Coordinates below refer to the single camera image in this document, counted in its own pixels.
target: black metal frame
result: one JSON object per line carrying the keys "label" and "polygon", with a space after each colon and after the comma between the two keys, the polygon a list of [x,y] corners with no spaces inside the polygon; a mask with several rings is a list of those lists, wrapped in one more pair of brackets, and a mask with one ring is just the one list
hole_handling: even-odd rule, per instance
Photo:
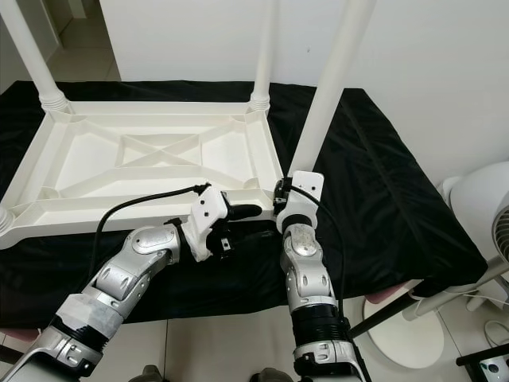
{"label": "black metal frame", "polygon": [[23,353],[8,348],[7,346],[0,345],[0,362],[15,364],[21,357],[23,357]]}
{"label": "black metal frame", "polygon": [[391,318],[395,314],[398,314],[405,308],[412,306],[417,301],[412,298],[408,293],[397,298],[389,305],[384,306],[381,310],[366,318],[356,326],[350,329],[350,335],[352,338],[358,337],[359,335],[366,333],[368,330],[373,329],[379,323],[384,322],[388,318]]}
{"label": "black metal frame", "polygon": [[507,354],[509,354],[509,344],[460,357],[456,360],[456,364],[467,369],[467,373],[473,382],[488,382],[480,362],[494,357],[506,356]]}

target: fan grille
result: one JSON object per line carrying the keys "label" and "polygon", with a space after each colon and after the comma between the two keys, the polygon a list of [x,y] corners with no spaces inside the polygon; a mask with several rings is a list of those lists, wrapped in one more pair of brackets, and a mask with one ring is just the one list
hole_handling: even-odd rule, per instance
{"label": "fan grille", "polygon": [[500,253],[509,260],[509,206],[503,209],[495,220],[493,234]]}

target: white pole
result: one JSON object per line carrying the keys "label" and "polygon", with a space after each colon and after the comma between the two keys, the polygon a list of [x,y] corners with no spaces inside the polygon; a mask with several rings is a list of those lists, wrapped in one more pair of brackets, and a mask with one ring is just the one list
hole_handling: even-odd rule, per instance
{"label": "white pole", "polygon": [[254,88],[250,101],[250,106],[253,110],[268,111],[270,106],[269,85],[274,58],[277,10],[277,0],[266,0],[258,67],[256,68],[256,78],[254,79]]}
{"label": "white pole", "polygon": [[336,38],[318,81],[289,176],[295,170],[313,171],[375,3],[376,0],[347,0],[344,5]]}
{"label": "white pole", "polygon": [[39,91],[42,108],[46,111],[68,110],[68,101],[64,93],[56,87],[16,0],[0,0],[0,14],[2,14],[10,36]]}

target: white fan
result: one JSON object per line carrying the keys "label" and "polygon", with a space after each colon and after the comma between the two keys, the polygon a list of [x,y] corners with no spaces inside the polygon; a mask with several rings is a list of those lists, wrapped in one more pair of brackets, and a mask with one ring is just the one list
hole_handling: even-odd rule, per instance
{"label": "white fan", "polygon": [[[446,179],[440,191],[484,258],[502,256],[509,261],[509,162]],[[478,290],[500,309],[509,310],[509,272]],[[471,298],[468,308],[474,310],[484,301],[486,298]]]}

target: cable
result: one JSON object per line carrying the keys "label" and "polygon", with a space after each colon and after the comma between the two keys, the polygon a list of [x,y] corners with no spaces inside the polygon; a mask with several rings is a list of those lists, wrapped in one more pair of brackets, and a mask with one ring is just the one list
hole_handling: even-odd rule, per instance
{"label": "cable", "polygon": [[[498,300],[496,298],[493,298],[493,297],[488,297],[488,296],[482,296],[480,294],[469,294],[469,293],[473,293],[473,292],[477,292],[478,290],[477,289],[474,289],[474,290],[467,290],[465,292],[448,292],[447,290],[443,290],[444,293],[447,293],[447,294],[457,294],[458,296],[466,296],[466,297],[481,297],[481,298],[486,298],[488,300],[492,300],[492,301],[496,301],[496,302],[500,302],[501,304],[504,304],[504,305],[508,305],[509,306],[509,303],[508,302],[505,302],[505,301],[502,301],[502,300]],[[420,315],[417,314],[417,311],[419,309],[419,306],[421,306],[421,303],[422,301],[424,300],[425,298],[421,298],[419,300],[419,302],[417,303],[417,305],[415,306],[415,310],[414,310],[414,315],[415,317],[421,317]],[[444,305],[440,306],[438,309],[436,309],[436,311],[438,312]]]}
{"label": "cable", "polygon": [[491,348],[494,348],[495,346],[501,346],[505,344],[509,344],[509,338],[507,340],[503,340],[501,343],[497,343],[493,340],[493,338],[488,334],[488,327],[490,325],[497,325],[500,326],[502,329],[504,329],[507,333],[509,333],[509,328],[505,326],[502,322],[496,321],[496,320],[490,320],[486,321],[484,323],[484,336],[486,337],[486,341],[488,341],[488,344]]}
{"label": "cable", "polygon": [[492,300],[492,301],[495,301],[495,302],[499,302],[499,303],[501,303],[503,305],[509,306],[509,302],[505,302],[505,301],[499,300],[497,298],[483,296],[481,294],[469,294],[469,293],[473,293],[473,292],[477,292],[477,291],[478,291],[478,289],[467,290],[465,292],[448,292],[447,290],[443,290],[443,292],[447,293],[447,294],[457,294],[459,296],[467,296],[467,297],[481,297],[481,298],[486,298],[487,300]]}
{"label": "cable", "polygon": [[507,305],[509,306],[509,302],[505,302],[505,301],[502,301],[502,300],[499,300],[497,298],[493,298],[493,297],[488,297],[488,296],[482,296],[480,294],[462,294],[463,296],[467,296],[467,297],[481,297],[481,298],[486,298],[487,300],[492,300],[492,301],[496,301],[496,302],[500,302],[501,304],[503,305]]}
{"label": "cable", "polygon": [[124,203],[121,203],[120,205],[116,205],[109,211],[107,211],[101,220],[99,221],[99,224],[97,225],[97,230],[95,231],[95,237],[94,237],[94,247],[92,248],[92,254],[90,258],[90,266],[88,268],[88,277],[87,282],[90,282],[90,280],[94,277],[94,270],[95,270],[95,264],[97,260],[97,254],[99,253],[99,244],[101,241],[101,234],[103,233],[104,225],[106,224],[107,220],[110,218],[111,215],[113,215],[115,212],[124,209],[125,207],[129,207],[131,205],[136,205],[138,203],[142,203],[144,201],[153,201],[155,199],[162,199],[163,197],[175,197],[176,195],[181,195],[183,193],[198,193],[201,194],[207,187],[209,187],[210,184],[205,185],[194,185],[193,187],[187,187],[185,189],[177,189],[175,191],[168,191],[167,193],[155,193],[154,195],[148,195],[146,197],[139,197],[137,199],[133,199],[131,201],[126,201]]}
{"label": "cable", "polygon": [[[329,209],[327,207],[325,207],[325,205],[319,201],[318,199],[316,199],[313,195],[307,193],[306,191],[304,191],[303,189],[299,189],[298,187],[296,187],[295,185],[291,185],[290,188],[295,191],[296,193],[300,193],[302,196],[304,197],[307,197],[308,199],[310,199],[315,205],[317,205],[324,213],[325,215],[327,215],[327,217],[330,219],[330,221],[332,222],[332,225],[334,226],[335,230],[336,230],[336,233],[339,237],[342,237],[341,235],[341,230],[340,230],[340,226],[338,225],[336,219],[334,218],[334,216],[332,215],[332,213],[329,211]],[[344,250],[343,250],[343,255],[341,256],[341,276],[340,276],[340,288],[339,290],[336,292],[337,294],[337,299],[339,301],[339,304],[338,304],[338,310],[339,310],[339,313],[340,315],[343,317],[344,316],[344,312],[343,312],[343,296],[344,296],[344,278],[345,278],[345,275],[346,275],[346,272],[345,272],[345,267],[346,267],[346,253],[344,253]]]}

